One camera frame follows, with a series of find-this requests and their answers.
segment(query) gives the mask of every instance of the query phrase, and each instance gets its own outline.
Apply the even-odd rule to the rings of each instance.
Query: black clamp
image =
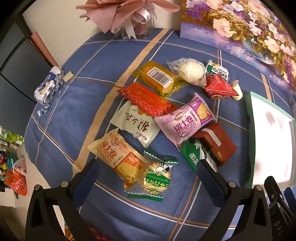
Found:
[[[197,175],[211,197],[220,207],[218,215],[199,241],[221,241],[239,205],[244,205],[238,224],[229,241],[271,241],[271,221],[262,186],[240,188],[215,172],[206,160],[196,166]]]
[[[62,215],[76,241],[97,241],[80,217],[77,207],[82,206],[99,174],[98,161],[92,159],[70,182],[59,187],[43,189],[34,187],[31,197],[25,239],[39,241],[66,241],[53,205],[59,206]]]

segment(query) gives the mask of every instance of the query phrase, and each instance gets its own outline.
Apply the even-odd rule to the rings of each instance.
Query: pink wrapping paper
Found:
[[[144,6],[145,2],[154,3],[166,11],[177,12],[180,7],[167,0],[87,0],[85,5],[77,5],[76,9],[86,10],[81,18],[87,17],[106,33],[121,26],[135,11]]]

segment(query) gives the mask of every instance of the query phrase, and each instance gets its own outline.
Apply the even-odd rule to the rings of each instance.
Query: white wrapper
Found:
[[[110,121],[120,130],[125,130],[148,147],[159,132],[159,127],[151,116],[127,101]]]
[[[170,70],[192,85],[205,88],[205,66],[203,63],[192,58],[181,58],[173,62],[167,61]]]

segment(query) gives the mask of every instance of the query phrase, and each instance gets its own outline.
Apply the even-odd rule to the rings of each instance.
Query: bed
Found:
[[[179,31],[157,28],[145,40],[122,40],[111,33],[98,33],[80,46],[65,62],[63,69],[74,78],[64,83],[55,95],[48,113],[38,117],[37,104],[29,121],[25,148],[51,187],[71,180],[73,175],[95,156],[87,146],[102,138],[115,126],[109,123],[125,103],[116,91],[135,81],[131,71],[149,60],[166,66],[166,61],[193,58],[203,63],[209,59],[228,69],[231,83],[239,80],[244,96],[253,91],[293,115],[295,99],[287,97],[259,71],[214,47],[180,38]],[[244,185],[248,162],[248,117],[244,97],[214,101],[196,86],[187,86],[168,99],[176,107],[199,93],[217,121],[237,146],[228,162],[219,168],[227,181]],[[144,147],[130,133],[119,131],[138,152]],[[198,240],[209,227],[219,208],[211,202],[196,174],[177,148],[162,132],[148,150],[160,158],[179,160],[170,188],[162,202],[128,199],[119,176],[100,161],[100,174],[84,205],[82,218],[113,240]],[[235,229],[238,209],[224,240]]]

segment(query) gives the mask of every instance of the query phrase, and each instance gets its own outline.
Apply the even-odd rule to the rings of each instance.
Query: wrapped cookie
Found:
[[[205,88],[205,66],[203,63],[192,58],[181,58],[173,62],[167,61],[170,70],[192,85]]]
[[[159,132],[159,127],[151,116],[129,100],[115,113],[110,121],[120,130],[125,130],[148,147]]]
[[[206,128],[199,130],[192,137],[203,140],[206,147],[217,158],[219,166],[222,166],[237,149],[219,123],[207,125]]]
[[[124,181],[123,187],[126,191],[135,184],[145,159],[117,132],[118,128],[111,130],[87,148],[114,169]]]
[[[214,157],[211,156],[211,153],[206,150],[205,146],[201,143],[200,140],[196,138],[190,138],[185,141],[180,150],[181,154],[184,156],[185,160],[189,166],[196,172],[196,164],[199,160],[206,160],[207,163],[217,172],[217,164],[214,161]]]
[[[129,198],[162,201],[169,188],[172,168],[178,160],[160,160],[151,152],[144,151],[145,162],[138,173],[137,184],[128,192]]]
[[[148,61],[137,68],[132,76],[157,91],[161,96],[168,97],[187,83],[175,76],[171,71],[154,61]]]
[[[177,108],[138,82],[117,91],[152,117],[166,115]]]
[[[205,101],[195,93],[194,98],[174,112],[154,118],[166,137],[180,149],[201,127],[215,120]]]

